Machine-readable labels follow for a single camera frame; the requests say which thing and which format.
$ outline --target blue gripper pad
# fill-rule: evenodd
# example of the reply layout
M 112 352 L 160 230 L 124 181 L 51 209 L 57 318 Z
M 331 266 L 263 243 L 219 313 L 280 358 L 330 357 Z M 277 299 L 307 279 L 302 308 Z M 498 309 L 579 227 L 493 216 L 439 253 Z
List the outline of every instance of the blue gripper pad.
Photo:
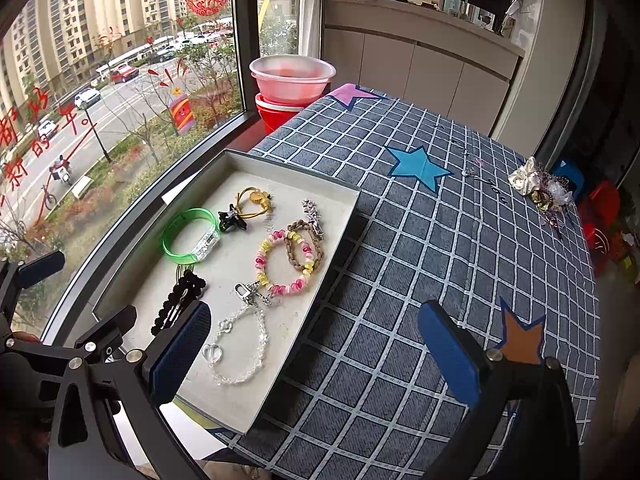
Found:
M 463 334 L 463 329 L 453 323 L 436 301 L 428 301 L 420 307 L 418 329 L 447 381 L 449 391 L 456 400 L 472 408 L 480 397 L 480 370 L 473 359 L 473 345 L 478 346 L 478 343 L 470 335 Z
M 156 406 L 174 400 L 210 330 L 209 305 L 200 302 L 150 371 L 151 400 Z

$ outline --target black hair clip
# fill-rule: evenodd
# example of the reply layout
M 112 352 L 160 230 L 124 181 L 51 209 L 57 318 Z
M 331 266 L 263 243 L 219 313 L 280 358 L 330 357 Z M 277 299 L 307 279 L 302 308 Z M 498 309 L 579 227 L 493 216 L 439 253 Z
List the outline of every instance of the black hair clip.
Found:
M 156 336 L 161 330 L 170 328 L 184 309 L 202 295 L 202 290 L 207 286 L 207 282 L 194 274 L 192 269 L 193 266 L 188 266 L 185 269 L 178 266 L 176 269 L 176 283 L 158 312 L 158 317 L 151 327 L 151 335 Z
M 229 211 L 218 211 L 220 218 L 220 230 L 226 232 L 233 226 L 246 231 L 246 222 L 240 217 L 238 210 L 233 204 L 229 204 Z

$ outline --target white tray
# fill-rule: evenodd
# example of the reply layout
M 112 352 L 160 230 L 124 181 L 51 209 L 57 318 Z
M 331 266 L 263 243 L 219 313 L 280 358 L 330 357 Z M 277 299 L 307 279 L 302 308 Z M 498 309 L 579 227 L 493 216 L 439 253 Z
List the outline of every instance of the white tray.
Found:
M 207 208 L 217 216 L 218 211 L 228 210 L 236 193 L 247 186 L 258 187 L 273 196 L 272 223 L 276 229 L 286 229 L 293 221 L 305 219 L 301 200 L 309 198 L 316 202 L 324 230 L 324 259 L 301 293 L 285 296 L 279 306 L 267 309 L 270 339 L 264 365 L 251 380 L 236 386 L 218 386 L 199 354 L 178 391 L 178 396 L 197 411 L 238 433 L 251 427 L 300 332 L 354 209 L 358 188 L 322 174 L 225 150 L 153 222 L 114 274 L 94 309 L 101 319 L 123 304 L 135 306 L 138 320 L 124 337 L 123 350 L 146 348 L 152 339 L 150 329 L 158 310 L 175 283 L 176 264 L 163 256 L 160 248 L 162 228 L 172 215 L 191 207 Z M 255 208 L 249 203 L 245 209 Z M 266 216 L 261 216 L 247 223 L 246 232 L 234 230 L 222 234 L 212 253 L 194 268 L 207 282 L 202 301 L 211 309 L 212 331 L 219 320 L 241 306 L 234 285 L 255 280 L 255 253 L 268 234 L 269 222 Z M 205 229 L 204 221 L 188 224 L 172 249 L 177 253 L 188 252 Z M 274 283 L 286 285 L 299 275 L 289 265 L 284 245 L 271 251 L 269 263 L 268 276 Z M 216 369 L 235 377 L 248 368 L 257 348 L 257 333 L 254 316 L 236 321 L 233 330 L 220 340 L 224 356 Z

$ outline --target tablecloth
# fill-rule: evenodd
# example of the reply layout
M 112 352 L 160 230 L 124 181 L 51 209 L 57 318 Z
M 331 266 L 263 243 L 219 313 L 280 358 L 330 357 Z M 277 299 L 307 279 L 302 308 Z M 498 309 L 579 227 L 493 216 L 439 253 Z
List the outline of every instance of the tablecloth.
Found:
M 351 99 L 319 99 L 251 152 L 362 192 L 258 419 L 246 435 L 217 436 L 285 478 L 420 478 L 467 410 L 418 332 L 419 306 L 437 298 L 484 348 L 517 338 L 504 316 L 524 332 L 543 323 L 533 351 L 565 366 L 583 442 L 599 318 L 575 207 L 556 233 L 508 183 L 524 163 L 519 154 L 423 108 L 352 90 Z M 393 150 L 421 146 L 450 172 L 436 179 L 436 192 L 390 176 Z M 476 474 L 491 467 L 512 421 L 505 412 Z

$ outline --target purple star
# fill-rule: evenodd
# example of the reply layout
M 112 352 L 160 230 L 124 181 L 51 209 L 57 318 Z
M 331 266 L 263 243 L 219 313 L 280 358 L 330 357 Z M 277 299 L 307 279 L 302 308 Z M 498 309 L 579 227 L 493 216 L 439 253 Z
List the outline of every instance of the purple star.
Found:
M 340 88 L 336 88 L 329 94 L 329 97 L 334 98 L 334 100 L 347 108 L 348 111 L 353 110 L 353 105 L 356 104 L 357 99 L 385 99 L 366 90 L 361 90 L 358 85 L 354 85 L 353 83 L 347 83 Z

